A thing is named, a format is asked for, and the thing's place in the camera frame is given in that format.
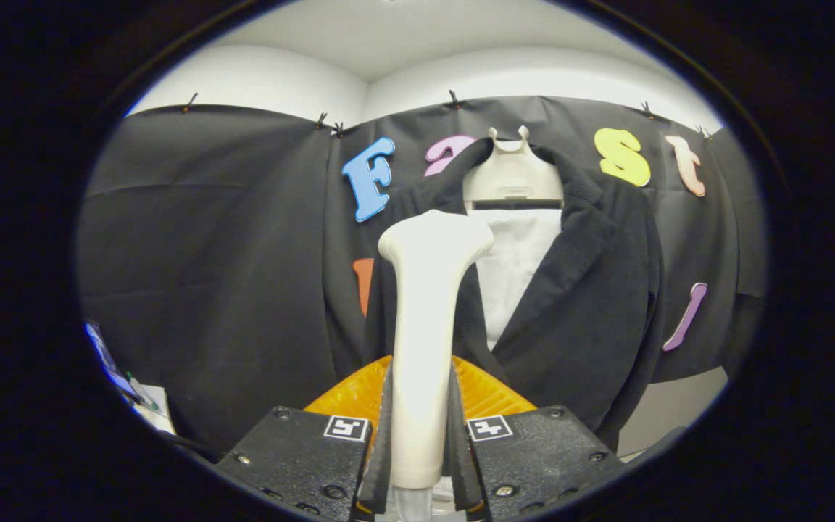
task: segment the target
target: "white wall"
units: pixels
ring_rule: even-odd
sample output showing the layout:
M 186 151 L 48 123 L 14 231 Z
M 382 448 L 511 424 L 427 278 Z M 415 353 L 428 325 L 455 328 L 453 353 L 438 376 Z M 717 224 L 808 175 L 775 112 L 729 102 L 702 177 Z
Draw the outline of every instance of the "white wall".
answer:
M 223 46 L 199 50 L 153 85 L 128 113 L 196 104 L 233 105 L 317 121 L 359 121 L 367 83 L 346 70 L 281 49 Z
M 460 99 L 546 95 L 639 108 L 716 132 L 715 113 L 685 83 L 612 57 L 572 49 L 510 47 L 435 59 L 368 85 L 328 63 L 281 49 L 218 46 L 171 70 L 130 113 L 167 105 L 222 104 L 274 110 L 346 128 L 395 112 Z
M 712 109 L 685 83 L 613 57 L 548 47 L 510 47 L 432 60 L 369 86 L 364 121 L 402 110 L 488 96 L 565 96 L 640 108 L 709 132 L 721 128 Z

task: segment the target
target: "black fabric curtain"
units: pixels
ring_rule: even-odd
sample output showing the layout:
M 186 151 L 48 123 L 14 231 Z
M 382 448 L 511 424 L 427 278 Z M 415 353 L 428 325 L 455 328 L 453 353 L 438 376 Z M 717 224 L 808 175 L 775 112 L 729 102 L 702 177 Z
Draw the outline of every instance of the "black fabric curtain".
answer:
M 531 143 L 590 168 L 604 160 L 626 175 L 649 170 L 642 189 L 662 240 L 666 335 L 681 340 L 660 354 L 654 381 L 718 366 L 733 373 L 768 269 L 755 166 L 726 130 L 705 138 L 658 115 L 580 99 L 474 99 L 342 135 L 259 109 L 136 113 L 107 143 L 83 202 L 83 309 L 120 366 L 166 387 L 182 435 L 229 449 L 272 406 L 304 407 L 357 369 L 334 354 L 362 341 L 368 271 L 358 276 L 355 263 L 378 257 L 378 221 L 355 217 L 344 168 L 391 140 L 393 152 L 385 143 L 386 153 L 367 160 L 369 169 L 388 165 L 390 182 L 375 190 L 391 194 L 438 172 L 489 128 L 518 139 L 520 125 Z M 702 196 L 680 174 L 680 140 L 697 156 Z M 698 283 L 707 291 L 685 329 Z

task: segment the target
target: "blue letter f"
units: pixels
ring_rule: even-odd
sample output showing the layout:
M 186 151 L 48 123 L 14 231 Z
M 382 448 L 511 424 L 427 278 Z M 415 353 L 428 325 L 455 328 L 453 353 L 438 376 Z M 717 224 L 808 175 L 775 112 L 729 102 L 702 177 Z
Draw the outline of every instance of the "blue letter f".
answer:
M 385 208 L 389 200 L 388 194 L 378 193 L 375 182 L 381 183 L 382 187 L 388 187 L 391 183 L 391 169 L 389 162 L 381 156 L 388 156 L 395 152 L 395 144 L 388 138 L 379 138 L 365 151 L 360 152 L 357 157 L 351 159 L 344 165 L 344 175 L 350 178 L 350 185 L 354 189 L 354 197 L 357 198 L 358 222 L 378 214 Z M 369 168 L 369 160 L 374 159 L 373 166 Z

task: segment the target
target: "paper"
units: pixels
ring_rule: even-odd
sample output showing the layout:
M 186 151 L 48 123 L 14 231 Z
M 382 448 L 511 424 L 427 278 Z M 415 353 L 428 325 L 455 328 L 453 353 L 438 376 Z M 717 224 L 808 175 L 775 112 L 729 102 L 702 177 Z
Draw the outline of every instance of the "paper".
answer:
M 153 399 L 153 401 L 157 403 L 159 410 L 154 412 L 148 407 L 141 406 L 140 404 L 133 404 L 135 412 L 140 413 L 140 416 L 156 429 L 165 431 L 170 435 L 175 435 L 176 430 L 173 428 L 173 423 L 170 422 L 169 419 L 170 414 L 169 405 L 166 403 L 166 390 L 160 386 L 149 386 L 148 384 L 142 384 L 142 386 L 144 387 L 144 390 L 146 390 L 146 393 L 149 394 L 150 399 Z

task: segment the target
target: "orange letter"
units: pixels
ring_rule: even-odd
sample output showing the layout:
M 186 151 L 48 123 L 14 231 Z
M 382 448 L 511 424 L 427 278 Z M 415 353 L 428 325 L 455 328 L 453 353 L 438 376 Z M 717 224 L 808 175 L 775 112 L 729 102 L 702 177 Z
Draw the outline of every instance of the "orange letter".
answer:
M 374 260 L 371 257 L 364 257 L 354 261 L 354 272 L 357 272 L 357 280 L 360 286 L 360 310 L 365 317 L 365 311 L 369 307 L 369 286 L 372 283 L 372 265 Z

